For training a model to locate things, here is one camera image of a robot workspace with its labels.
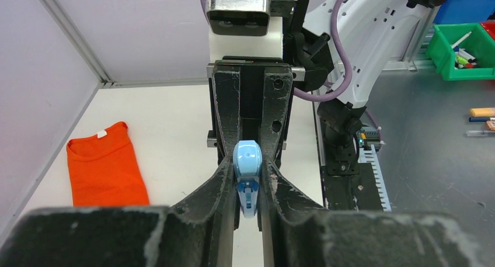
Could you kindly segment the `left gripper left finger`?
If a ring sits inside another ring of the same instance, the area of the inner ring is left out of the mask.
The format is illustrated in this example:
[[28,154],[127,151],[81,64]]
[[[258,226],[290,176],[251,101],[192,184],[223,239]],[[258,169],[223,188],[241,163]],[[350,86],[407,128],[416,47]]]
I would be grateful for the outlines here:
[[231,157],[172,207],[59,207],[25,214],[2,266],[231,266],[236,193]]

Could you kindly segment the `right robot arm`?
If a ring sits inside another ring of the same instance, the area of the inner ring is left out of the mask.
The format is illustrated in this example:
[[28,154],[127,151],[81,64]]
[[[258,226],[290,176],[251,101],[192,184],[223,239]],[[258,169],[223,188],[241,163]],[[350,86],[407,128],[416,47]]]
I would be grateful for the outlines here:
[[446,0],[200,0],[209,26],[212,136],[239,180],[277,167],[292,100],[318,106],[323,176],[360,173],[357,131],[394,43]]

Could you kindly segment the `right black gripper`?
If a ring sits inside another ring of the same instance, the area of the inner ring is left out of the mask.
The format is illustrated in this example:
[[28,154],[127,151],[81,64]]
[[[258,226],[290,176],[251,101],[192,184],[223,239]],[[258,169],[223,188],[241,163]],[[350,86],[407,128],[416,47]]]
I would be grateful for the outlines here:
[[208,147],[218,149],[218,163],[233,156],[241,140],[260,144],[263,159],[281,166],[290,118],[293,84],[304,81],[304,67],[275,58],[227,59],[207,65],[212,130]]

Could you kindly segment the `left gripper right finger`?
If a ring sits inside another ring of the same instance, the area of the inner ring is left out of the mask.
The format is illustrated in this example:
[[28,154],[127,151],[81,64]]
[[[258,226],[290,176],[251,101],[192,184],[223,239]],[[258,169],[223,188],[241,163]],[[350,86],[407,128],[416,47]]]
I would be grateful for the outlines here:
[[331,211],[262,164],[265,266],[483,266],[484,250],[444,213]]

